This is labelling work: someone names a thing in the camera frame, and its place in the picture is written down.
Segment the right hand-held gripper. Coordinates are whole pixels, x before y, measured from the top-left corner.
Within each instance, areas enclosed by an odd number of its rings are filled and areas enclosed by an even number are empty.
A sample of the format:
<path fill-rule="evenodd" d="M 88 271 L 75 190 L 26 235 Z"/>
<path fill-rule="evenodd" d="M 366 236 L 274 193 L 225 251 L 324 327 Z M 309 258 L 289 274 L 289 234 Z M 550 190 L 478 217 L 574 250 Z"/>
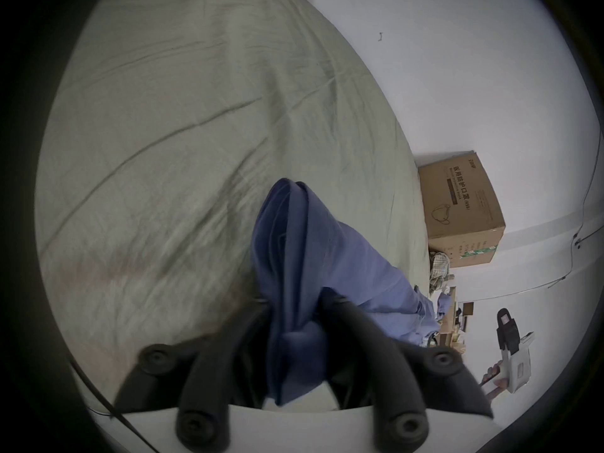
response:
<path fill-rule="evenodd" d="M 517 323 L 505 307 L 497 312 L 496 321 L 496 334 L 502 355 L 500 381 L 505 379 L 508 392 L 514 394 L 531 377 L 529 347 L 534 340 L 534 332 L 520 337 Z"/>

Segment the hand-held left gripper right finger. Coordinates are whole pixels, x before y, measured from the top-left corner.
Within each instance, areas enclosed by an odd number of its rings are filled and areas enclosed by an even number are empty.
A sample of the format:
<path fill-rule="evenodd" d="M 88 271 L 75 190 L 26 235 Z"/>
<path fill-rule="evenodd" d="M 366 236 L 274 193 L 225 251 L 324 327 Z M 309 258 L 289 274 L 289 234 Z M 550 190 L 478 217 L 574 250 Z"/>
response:
<path fill-rule="evenodd" d="M 424 348 L 387 336 L 358 306 L 336 293 L 321 293 L 317 318 L 328 350 L 360 373 L 340 406 L 373 406 L 373 444 L 379 452 L 416 452 L 428 439 L 427 410 L 493 421 L 481 386 L 461 355 L 447 346 Z"/>

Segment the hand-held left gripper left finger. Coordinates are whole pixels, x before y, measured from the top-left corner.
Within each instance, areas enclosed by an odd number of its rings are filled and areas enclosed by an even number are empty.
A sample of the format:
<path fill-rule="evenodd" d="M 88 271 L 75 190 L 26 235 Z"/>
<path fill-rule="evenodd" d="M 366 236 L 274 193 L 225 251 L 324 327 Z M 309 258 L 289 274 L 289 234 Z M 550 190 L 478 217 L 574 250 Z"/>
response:
<path fill-rule="evenodd" d="M 177 407 L 175 433 L 191 452 L 225 452 L 236 358 L 268 325 L 270 307 L 252 299 L 215 333 L 143 348 L 114 402 L 120 415 Z"/>

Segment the person's right hand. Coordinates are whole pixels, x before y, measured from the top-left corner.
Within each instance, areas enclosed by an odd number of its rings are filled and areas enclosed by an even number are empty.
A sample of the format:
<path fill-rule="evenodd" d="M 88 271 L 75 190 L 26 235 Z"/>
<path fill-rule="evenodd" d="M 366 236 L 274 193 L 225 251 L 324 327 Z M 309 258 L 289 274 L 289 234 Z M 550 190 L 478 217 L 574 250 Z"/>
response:
<path fill-rule="evenodd" d="M 493 366 L 489 367 L 480 382 L 481 388 L 485 384 L 490 384 L 492 386 L 492 389 L 485 393 L 485 397 L 490 403 L 508 388 L 508 380 L 506 377 L 501 379 L 496 378 L 500 374 L 501 365 L 502 361 L 500 360 Z"/>

